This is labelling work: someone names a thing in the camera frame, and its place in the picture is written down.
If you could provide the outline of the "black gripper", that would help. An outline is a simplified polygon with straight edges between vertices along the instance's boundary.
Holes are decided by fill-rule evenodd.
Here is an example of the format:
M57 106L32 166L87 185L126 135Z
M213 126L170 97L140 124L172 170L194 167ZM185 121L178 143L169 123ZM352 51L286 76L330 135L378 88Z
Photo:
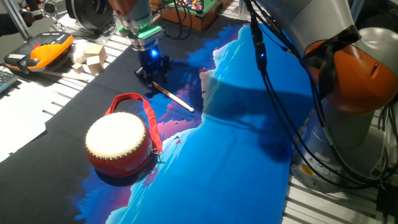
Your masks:
M136 77L146 86L152 86L152 73L155 81L167 83L169 56L161 54L158 46L137 53L141 67L134 72Z

